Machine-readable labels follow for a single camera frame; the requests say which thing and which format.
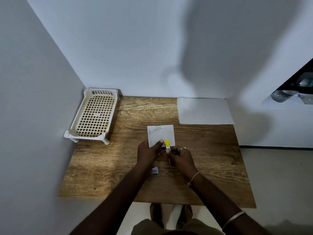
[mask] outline floor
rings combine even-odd
[[[242,149],[257,209],[244,209],[273,234],[313,234],[313,151]],[[150,218],[148,203],[132,203],[118,235]],[[167,229],[174,229],[181,205],[162,205]],[[192,206],[194,218],[221,228],[204,206]]]

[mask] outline bare foot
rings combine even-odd
[[[193,210],[190,205],[183,205],[182,211],[180,212],[176,229],[182,229],[182,227],[193,218]]]
[[[160,203],[151,203],[150,216],[152,221],[156,222],[161,228],[164,228],[162,221],[162,207]]]

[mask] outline basket leg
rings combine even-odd
[[[72,140],[73,142],[78,142],[78,139],[76,138],[69,138],[70,140]]]
[[[103,140],[101,140],[102,142],[104,142],[106,145],[110,144],[110,141],[107,140],[106,138],[104,138]]]

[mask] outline silver bangle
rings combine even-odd
[[[222,231],[224,232],[224,228],[227,224],[229,224],[231,221],[233,221],[234,219],[238,218],[240,215],[245,214],[245,211],[240,211],[239,213],[235,214],[233,217],[231,217],[226,223],[225,225],[222,227]]]

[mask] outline wooden tabletop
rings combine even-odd
[[[137,160],[147,126],[174,125],[176,145],[188,148],[197,169],[239,207],[256,208],[233,125],[180,125],[177,100],[121,97],[110,127],[110,144],[80,140],[60,187],[60,197],[105,199]],[[135,201],[203,205],[176,168],[162,155]]]

